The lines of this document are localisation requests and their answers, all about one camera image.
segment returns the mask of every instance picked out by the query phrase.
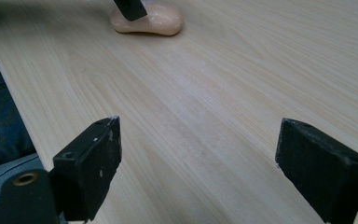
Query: light wood grain surface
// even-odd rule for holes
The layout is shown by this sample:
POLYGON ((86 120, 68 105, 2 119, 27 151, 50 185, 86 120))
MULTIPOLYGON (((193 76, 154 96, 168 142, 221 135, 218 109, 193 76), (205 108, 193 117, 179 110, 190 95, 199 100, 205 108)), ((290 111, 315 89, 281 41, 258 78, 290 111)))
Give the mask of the light wood grain surface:
POLYGON ((167 0, 172 37, 113 0, 0 0, 0 69, 45 167, 121 117, 93 223, 323 223, 274 161, 283 117, 358 151, 358 0, 167 0))

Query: wooden table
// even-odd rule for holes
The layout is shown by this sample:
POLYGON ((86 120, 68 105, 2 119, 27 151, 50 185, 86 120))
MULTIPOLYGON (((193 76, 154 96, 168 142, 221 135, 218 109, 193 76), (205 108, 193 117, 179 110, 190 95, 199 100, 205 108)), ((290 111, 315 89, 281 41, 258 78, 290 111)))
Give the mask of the wooden table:
POLYGON ((166 0, 176 36, 122 35, 112 0, 0 0, 0 69, 46 169, 121 117, 93 223, 323 223, 274 161, 283 117, 358 151, 358 0, 166 0))

